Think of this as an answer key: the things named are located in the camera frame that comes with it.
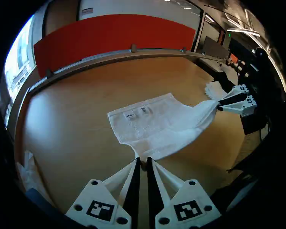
desk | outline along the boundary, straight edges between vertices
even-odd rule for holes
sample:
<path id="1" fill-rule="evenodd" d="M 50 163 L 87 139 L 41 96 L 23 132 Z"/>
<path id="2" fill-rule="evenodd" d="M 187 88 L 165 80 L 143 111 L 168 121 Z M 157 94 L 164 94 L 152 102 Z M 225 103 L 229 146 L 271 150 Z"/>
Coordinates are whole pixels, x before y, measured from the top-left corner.
<path id="1" fill-rule="evenodd" d="M 65 213 L 90 179 L 104 180 L 134 159 L 133 150 L 115 137 L 108 112 L 169 92 L 195 106 L 208 99 L 204 88 L 211 80 L 185 58 L 147 58 L 92 68 L 33 96 L 24 123 L 24 148 L 35 156 L 57 207 Z M 218 111 L 195 142 L 159 163 L 184 180 L 197 179 L 212 194 L 243 139 L 239 116 Z M 147 178 L 141 172 L 142 228 L 144 221 L 148 225 L 147 205 Z"/>

red partition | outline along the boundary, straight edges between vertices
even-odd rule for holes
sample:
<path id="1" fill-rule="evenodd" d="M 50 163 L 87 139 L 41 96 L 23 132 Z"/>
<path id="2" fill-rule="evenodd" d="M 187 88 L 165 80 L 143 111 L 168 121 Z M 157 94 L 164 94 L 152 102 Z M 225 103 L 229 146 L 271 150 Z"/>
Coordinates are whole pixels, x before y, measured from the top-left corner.
<path id="1" fill-rule="evenodd" d="M 195 30 L 185 25 L 145 15 L 104 15 L 80 20 L 53 33 L 34 45 L 39 75 L 56 71 L 80 59 L 137 48 L 185 47 L 191 50 Z"/>

white cloth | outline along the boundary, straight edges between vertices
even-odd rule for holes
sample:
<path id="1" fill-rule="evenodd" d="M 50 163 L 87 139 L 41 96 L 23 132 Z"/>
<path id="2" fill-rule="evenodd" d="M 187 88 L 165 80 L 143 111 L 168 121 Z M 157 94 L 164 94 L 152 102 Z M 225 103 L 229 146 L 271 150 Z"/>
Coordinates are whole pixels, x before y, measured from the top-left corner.
<path id="1" fill-rule="evenodd" d="M 227 93 L 222 89 L 218 81 L 206 84 L 205 92 L 210 99 L 216 101 L 221 100 L 227 95 Z"/>
<path id="2" fill-rule="evenodd" d="M 194 141 L 213 121 L 217 104 L 207 100 L 190 107 L 169 93 L 109 112 L 108 118 L 118 141 L 131 146 L 135 157 L 158 160 Z"/>
<path id="3" fill-rule="evenodd" d="M 26 191 L 36 189 L 50 204 L 55 206 L 45 190 L 33 154 L 30 151 L 24 152 L 24 167 L 17 162 L 17 168 Z"/>

ceiling light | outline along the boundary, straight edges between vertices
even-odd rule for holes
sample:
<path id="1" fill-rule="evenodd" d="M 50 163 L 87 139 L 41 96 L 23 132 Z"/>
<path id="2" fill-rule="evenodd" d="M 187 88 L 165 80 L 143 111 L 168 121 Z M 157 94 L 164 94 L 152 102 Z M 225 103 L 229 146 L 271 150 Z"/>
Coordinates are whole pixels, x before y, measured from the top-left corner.
<path id="1" fill-rule="evenodd" d="M 209 20 L 207 20 L 207 19 L 204 19 L 207 23 L 210 23 L 210 24 L 212 24 L 212 22 L 211 21 L 209 21 Z"/>
<path id="2" fill-rule="evenodd" d="M 242 29 L 242 27 L 239 24 L 237 24 L 235 21 L 228 19 L 228 22 L 230 22 L 231 24 L 235 25 L 236 27 Z"/>
<path id="3" fill-rule="evenodd" d="M 236 29 L 236 28 L 232 28 L 232 29 L 227 29 L 228 32 L 243 32 L 245 34 L 252 34 L 255 36 L 260 37 L 260 34 L 254 30 L 250 30 L 250 29 Z"/>
<path id="4" fill-rule="evenodd" d="M 211 22 L 215 22 L 209 15 L 206 14 L 206 17 L 209 18 Z"/>

glass window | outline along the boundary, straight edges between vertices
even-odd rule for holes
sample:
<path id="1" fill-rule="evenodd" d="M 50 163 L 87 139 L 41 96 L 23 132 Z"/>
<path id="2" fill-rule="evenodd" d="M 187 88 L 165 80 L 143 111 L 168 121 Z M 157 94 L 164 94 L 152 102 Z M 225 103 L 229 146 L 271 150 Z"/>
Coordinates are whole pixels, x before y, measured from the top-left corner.
<path id="1" fill-rule="evenodd" d="M 204 52 L 203 46 L 207 36 L 220 45 L 223 44 L 223 40 L 225 39 L 225 30 L 206 13 L 197 52 Z"/>
<path id="2" fill-rule="evenodd" d="M 14 102 L 19 89 L 32 71 L 28 57 L 29 32 L 32 20 L 33 16 L 16 37 L 5 61 L 5 80 L 12 102 Z"/>

